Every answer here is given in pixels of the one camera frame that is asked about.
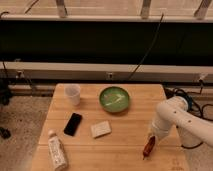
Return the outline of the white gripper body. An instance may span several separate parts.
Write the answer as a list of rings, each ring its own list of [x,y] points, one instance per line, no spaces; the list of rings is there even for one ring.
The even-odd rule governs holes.
[[[154,137],[157,141],[161,141],[169,135],[171,127],[172,125],[168,123],[158,124],[152,121],[149,127],[148,137]]]

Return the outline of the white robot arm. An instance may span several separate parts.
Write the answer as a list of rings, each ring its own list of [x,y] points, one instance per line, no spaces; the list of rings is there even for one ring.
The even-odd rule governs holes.
[[[187,112],[189,104],[181,96],[174,96],[157,104],[148,137],[157,141],[169,135],[172,125],[186,129],[204,143],[213,147],[213,123]]]

